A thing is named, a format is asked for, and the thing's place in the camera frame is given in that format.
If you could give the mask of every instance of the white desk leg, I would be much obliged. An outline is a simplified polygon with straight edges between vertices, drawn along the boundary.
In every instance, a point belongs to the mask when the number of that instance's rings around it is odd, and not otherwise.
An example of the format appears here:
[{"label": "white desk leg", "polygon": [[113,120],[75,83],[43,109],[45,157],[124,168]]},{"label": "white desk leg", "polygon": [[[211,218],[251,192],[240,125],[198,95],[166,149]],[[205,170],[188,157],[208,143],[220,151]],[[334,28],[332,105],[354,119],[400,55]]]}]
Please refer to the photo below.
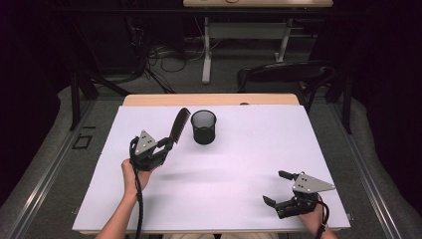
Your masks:
[{"label": "white desk leg", "polygon": [[289,19],[288,24],[286,25],[286,30],[284,32],[282,45],[280,46],[280,52],[275,54],[276,55],[276,62],[282,62],[283,61],[283,57],[285,56],[285,53],[286,53],[286,48],[288,47],[288,42],[289,42],[292,24],[293,24],[293,19]]},{"label": "white desk leg", "polygon": [[210,52],[210,32],[209,32],[209,20],[208,17],[205,18],[204,24],[205,31],[205,59],[204,59],[204,70],[202,72],[202,84],[210,83],[210,74],[211,74],[211,52]]}]

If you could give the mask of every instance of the forearm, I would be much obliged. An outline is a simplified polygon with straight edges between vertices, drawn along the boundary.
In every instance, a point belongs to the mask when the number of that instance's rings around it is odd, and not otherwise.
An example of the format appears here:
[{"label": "forearm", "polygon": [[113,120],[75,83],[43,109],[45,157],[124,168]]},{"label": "forearm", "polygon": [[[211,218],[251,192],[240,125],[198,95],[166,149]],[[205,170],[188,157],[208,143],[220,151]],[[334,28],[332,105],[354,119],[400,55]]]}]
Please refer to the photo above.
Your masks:
[{"label": "forearm", "polygon": [[115,210],[112,217],[105,224],[100,234],[96,237],[98,239],[121,239],[127,228],[127,223],[130,218],[133,206],[136,203],[136,196],[124,196]]}]

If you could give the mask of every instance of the chair backrest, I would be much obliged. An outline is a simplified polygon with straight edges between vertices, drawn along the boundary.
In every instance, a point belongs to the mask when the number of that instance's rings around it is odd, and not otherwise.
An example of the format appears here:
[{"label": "chair backrest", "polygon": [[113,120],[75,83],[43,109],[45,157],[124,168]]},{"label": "chair backrest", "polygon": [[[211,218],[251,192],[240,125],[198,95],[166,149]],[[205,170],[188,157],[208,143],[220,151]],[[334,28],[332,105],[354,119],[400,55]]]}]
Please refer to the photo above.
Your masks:
[{"label": "chair backrest", "polygon": [[329,82],[335,73],[326,61],[280,62],[243,69],[238,72],[238,93],[294,93],[300,102],[311,107],[317,89]]}]

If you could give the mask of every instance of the white tabletop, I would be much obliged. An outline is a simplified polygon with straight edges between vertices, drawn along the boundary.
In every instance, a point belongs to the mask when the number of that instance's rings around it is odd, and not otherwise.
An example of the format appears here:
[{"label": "white tabletop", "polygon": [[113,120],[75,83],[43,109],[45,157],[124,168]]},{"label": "white tabletop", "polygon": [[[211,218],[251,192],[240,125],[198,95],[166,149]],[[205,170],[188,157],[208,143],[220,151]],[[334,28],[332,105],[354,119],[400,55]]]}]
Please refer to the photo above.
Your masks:
[{"label": "white tabletop", "polygon": [[331,7],[332,0],[183,0],[185,7]]},{"label": "white tabletop", "polygon": [[[193,140],[190,121],[143,190],[144,233],[303,231],[297,217],[280,220],[263,195],[292,198],[293,181],[279,170],[333,183],[308,115],[302,106],[196,106],[217,117],[209,145]],[[129,142],[145,129],[156,140],[169,135],[181,107],[120,107],[73,230],[100,231],[122,193],[121,162]],[[320,194],[329,205],[332,229],[349,227],[336,190]],[[137,205],[127,230],[135,231]]]}]

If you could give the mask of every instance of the person's left hand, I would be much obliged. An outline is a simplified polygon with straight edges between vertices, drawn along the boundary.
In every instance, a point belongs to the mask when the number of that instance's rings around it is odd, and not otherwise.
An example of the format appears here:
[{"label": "person's left hand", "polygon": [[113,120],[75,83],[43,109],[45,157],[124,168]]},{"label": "person's left hand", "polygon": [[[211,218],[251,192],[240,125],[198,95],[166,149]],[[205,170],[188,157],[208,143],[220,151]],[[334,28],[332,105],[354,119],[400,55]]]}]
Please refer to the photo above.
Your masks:
[{"label": "person's left hand", "polygon": [[[135,185],[135,177],[133,173],[133,167],[129,161],[129,159],[125,159],[121,163],[121,170],[123,171],[123,179],[124,179],[124,196],[136,196],[137,190]],[[140,187],[146,187],[148,184],[149,177],[151,176],[153,170],[150,171],[140,171],[138,173]]]}]

